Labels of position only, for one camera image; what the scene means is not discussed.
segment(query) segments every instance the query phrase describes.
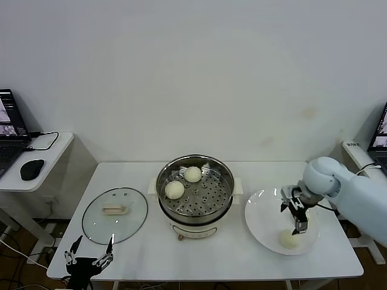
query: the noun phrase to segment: laptop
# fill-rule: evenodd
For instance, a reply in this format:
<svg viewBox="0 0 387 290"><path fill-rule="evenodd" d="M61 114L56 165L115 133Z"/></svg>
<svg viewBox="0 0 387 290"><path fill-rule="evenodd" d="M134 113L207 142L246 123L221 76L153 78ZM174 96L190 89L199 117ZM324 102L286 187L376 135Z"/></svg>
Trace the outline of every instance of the laptop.
<svg viewBox="0 0 387 290"><path fill-rule="evenodd" d="M0 89L0 177L31 142L10 89Z"/></svg>
<svg viewBox="0 0 387 290"><path fill-rule="evenodd" d="M387 175L387 103L382 117L377 125L375 134L368 148L368 154L381 165L383 172Z"/></svg>

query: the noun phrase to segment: computer mouse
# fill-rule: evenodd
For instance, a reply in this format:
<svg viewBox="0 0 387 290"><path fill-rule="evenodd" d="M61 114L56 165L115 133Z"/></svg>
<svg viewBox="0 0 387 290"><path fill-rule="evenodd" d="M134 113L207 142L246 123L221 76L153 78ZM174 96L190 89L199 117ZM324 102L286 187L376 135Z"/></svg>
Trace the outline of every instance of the computer mouse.
<svg viewBox="0 0 387 290"><path fill-rule="evenodd" d="M32 180L37 178L37 176L42 170L43 165L44 165L44 160L42 159L31 160L23 164L22 168L20 168L21 178L23 180Z"/></svg>

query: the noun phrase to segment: white desk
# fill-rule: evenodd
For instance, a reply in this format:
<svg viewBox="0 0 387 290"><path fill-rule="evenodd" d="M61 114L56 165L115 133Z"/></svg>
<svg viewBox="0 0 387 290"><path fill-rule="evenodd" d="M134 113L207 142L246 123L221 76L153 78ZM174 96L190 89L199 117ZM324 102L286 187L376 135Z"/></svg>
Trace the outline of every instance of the white desk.
<svg viewBox="0 0 387 290"><path fill-rule="evenodd" d="M320 226L315 247L301 256L283 256L261 245L250 234L244 219L248 197L259 189L296 184L306 163L227 163L242 178L244 196L233 205L212 237L179 241L169 227L154 196L147 195L150 180L164 163L101 163L74 213L47 271L60 279L68 275L63 252L81 235L82 216L99 194L114 187L133 187L148 200L149 213L141 229L113 246L113 262L93 280L291 280L334 279L363 274L363 268L335 215L314 208ZM87 238L78 257L99 257L106 246Z"/></svg>
<svg viewBox="0 0 387 290"><path fill-rule="evenodd" d="M47 148L55 137L56 134L39 136L29 146ZM73 138L74 136L70 132L59 132L58 139L49 150L23 152L0 179L0 208L39 239L32 253L40 253L43 247L47 245L52 246L54 238L26 214L25 210L14 199L12 193L37 190L70 145ZM40 174L33 180L23 181L20 177L20 168L26 162L36 159L44 160ZM52 225L46 228L46 230L49 231L50 228L52 228Z"/></svg>

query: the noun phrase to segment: steamed bun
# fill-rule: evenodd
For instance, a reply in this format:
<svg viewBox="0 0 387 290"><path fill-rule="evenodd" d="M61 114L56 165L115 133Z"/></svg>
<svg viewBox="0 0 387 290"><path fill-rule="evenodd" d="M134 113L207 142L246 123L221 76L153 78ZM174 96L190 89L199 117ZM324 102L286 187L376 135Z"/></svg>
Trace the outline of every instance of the steamed bun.
<svg viewBox="0 0 387 290"><path fill-rule="evenodd" d="M291 230L283 230L279 233L279 243L286 249L295 249L300 245L299 235L291 235Z"/></svg>
<svg viewBox="0 0 387 290"><path fill-rule="evenodd" d="M165 194L169 199L178 199L184 193L184 185L180 181L172 181L165 186Z"/></svg>
<svg viewBox="0 0 387 290"><path fill-rule="evenodd" d="M201 179L201 170L195 166L188 167L184 173L186 181L195 183Z"/></svg>

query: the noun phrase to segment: laptop screen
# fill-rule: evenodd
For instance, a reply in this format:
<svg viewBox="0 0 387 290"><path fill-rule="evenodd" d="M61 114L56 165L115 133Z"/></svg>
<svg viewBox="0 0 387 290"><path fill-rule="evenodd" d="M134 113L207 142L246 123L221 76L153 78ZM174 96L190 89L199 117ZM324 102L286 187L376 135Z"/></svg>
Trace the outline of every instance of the laptop screen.
<svg viewBox="0 0 387 290"><path fill-rule="evenodd" d="M387 104L372 138L369 150L387 150Z"/></svg>
<svg viewBox="0 0 387 290"><path fill-rule="evenodd" d="M0 89L0 140L29 139L10 89Z"/></svg>

